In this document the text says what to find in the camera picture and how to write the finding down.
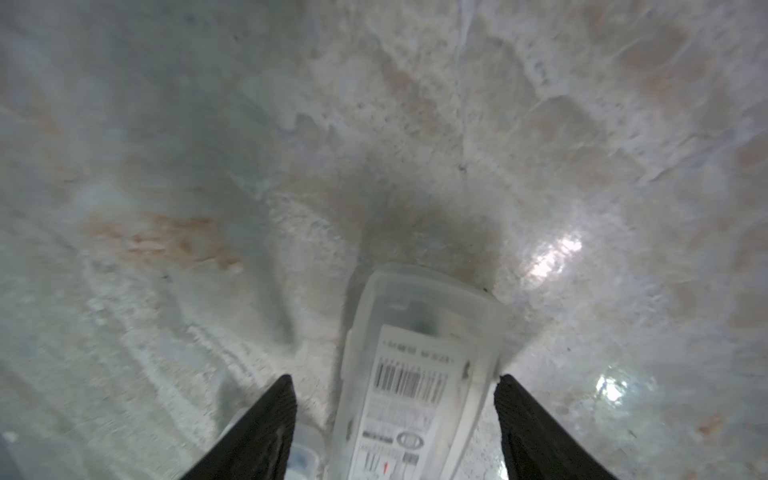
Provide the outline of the compass case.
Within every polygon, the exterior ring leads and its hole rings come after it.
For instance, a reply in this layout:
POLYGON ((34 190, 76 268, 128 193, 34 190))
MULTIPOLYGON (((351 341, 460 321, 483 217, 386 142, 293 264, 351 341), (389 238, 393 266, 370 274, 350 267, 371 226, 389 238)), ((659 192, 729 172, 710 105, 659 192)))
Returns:
POLYGON ((347 334, 330 479, 451 479, 495 375, 506 315, 490 294, 376 269, 347 334))

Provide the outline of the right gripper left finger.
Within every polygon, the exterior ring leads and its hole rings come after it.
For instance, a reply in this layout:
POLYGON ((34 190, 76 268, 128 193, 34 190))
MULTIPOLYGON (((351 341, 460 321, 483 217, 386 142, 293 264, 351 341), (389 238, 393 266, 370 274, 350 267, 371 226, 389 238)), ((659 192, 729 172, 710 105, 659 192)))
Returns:
POLYGON ((292 377, 280 376, 183 480, 282 480, 297 420, 292 377))

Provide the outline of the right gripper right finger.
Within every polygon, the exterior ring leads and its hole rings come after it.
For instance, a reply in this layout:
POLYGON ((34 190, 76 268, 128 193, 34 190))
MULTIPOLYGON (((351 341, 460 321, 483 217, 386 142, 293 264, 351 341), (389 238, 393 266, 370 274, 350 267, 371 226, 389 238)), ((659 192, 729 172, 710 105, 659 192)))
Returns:
POLYGON ((499 378, 494 407, 510 479, 615 480, 513 376, 499 378))

